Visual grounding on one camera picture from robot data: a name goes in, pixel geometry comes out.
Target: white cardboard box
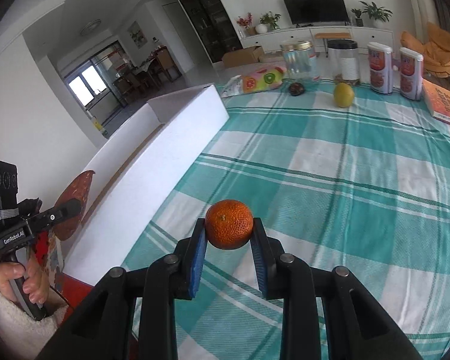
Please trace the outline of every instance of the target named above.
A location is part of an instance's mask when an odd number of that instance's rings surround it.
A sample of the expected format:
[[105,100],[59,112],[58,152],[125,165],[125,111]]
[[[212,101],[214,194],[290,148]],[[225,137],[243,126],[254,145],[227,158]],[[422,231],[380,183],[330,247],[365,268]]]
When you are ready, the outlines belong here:
[[96,172],[87,210],[99,199],[82,228],[62,244],[64,273],[95,285],[110,268],[120,266],[227,120],[214,85],[160,96],[138,110],[84,169]]

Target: yellow fruit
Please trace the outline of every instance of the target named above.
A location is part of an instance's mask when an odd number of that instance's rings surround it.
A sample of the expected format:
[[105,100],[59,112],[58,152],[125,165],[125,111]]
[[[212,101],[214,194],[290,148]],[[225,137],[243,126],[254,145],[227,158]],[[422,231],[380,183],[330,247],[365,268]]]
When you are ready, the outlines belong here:
[[335,104],[339,107],[346,108],[352,105],[355,93],[350,85],[341,82],[337,84],[334,90]]

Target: white fluffy sleeve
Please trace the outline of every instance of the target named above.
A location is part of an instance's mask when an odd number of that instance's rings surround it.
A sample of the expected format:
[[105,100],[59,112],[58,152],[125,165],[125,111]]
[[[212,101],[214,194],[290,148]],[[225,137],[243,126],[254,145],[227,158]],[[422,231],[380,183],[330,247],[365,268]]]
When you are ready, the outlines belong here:
[[19,358],[32,360],[56,332],[66,310],[60,307],[52,316],[35,321],[0,293],[0,336]]

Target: white vase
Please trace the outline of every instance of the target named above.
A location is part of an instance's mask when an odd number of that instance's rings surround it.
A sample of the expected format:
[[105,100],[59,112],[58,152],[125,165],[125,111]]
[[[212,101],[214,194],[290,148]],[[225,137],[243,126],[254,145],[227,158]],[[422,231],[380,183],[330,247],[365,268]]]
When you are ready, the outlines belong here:
[[387,30],[388,29],[388,23],[382,20],[372,20],[372,25],[375,28],[378,28],[379,30]]
[[255,27],[255,31],[259,34],[264,34],[268,31],[268,27],[265,24],[259,24]]

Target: blue gripper pad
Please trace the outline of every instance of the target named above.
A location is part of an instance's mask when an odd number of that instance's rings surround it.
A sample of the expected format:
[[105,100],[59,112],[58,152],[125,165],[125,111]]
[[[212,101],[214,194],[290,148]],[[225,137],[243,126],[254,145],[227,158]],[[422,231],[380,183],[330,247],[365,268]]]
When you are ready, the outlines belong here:
[[205,228],[202,229],[198,239],[197,248],[195,249],[195,256],[190,272],[190,284],[188,285],[188,293],[192,298],[197,295],[198,287],[200,285],[200,278],[202,277],[203,262],[205,261],[205,252],[207,251],[207,236],[205,235]]
[[252,248],[253,263],[255,265],[255,273],[257,274],[258,289],[262,293],[263,297],[267,296],[267,269],[265,261],[263,260],[262,250],[260,249],[257,235],[252,233],[250,238],[250,245]]

